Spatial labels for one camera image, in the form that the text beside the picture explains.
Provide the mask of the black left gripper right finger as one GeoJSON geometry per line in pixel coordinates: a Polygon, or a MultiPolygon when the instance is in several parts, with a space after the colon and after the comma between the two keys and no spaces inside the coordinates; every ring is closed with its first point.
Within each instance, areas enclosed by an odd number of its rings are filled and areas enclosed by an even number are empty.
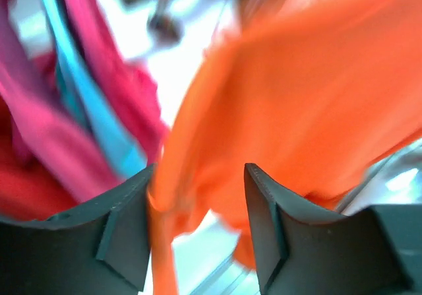
{"type": "Polygon", "coordinates": [[[262,294],[420,294],[421,206],[372,205],[345,216],[244,169],[262,294]]]}

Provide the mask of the orange t shirt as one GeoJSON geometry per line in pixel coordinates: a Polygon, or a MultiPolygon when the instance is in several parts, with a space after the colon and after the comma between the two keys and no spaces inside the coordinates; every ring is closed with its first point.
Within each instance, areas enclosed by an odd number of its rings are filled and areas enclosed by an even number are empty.
{"type": "Polygon", "coordinates": [[[263,0],[209,50],[148,192],[155,294],[176,294],[171,243],[214,211],[254,268],[243,168],[331,209],[421,137],[421,0],[263,0]]]}

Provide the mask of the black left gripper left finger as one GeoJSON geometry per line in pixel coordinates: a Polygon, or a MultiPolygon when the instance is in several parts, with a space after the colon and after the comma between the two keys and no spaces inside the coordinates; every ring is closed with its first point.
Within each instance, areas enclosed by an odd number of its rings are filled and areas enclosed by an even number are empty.
{"type": "Polygon", "coordinates": [[[147,167],[121,185],[47,220],[1,219],[1,293],[137,294],[150,244],[147,167]]]}

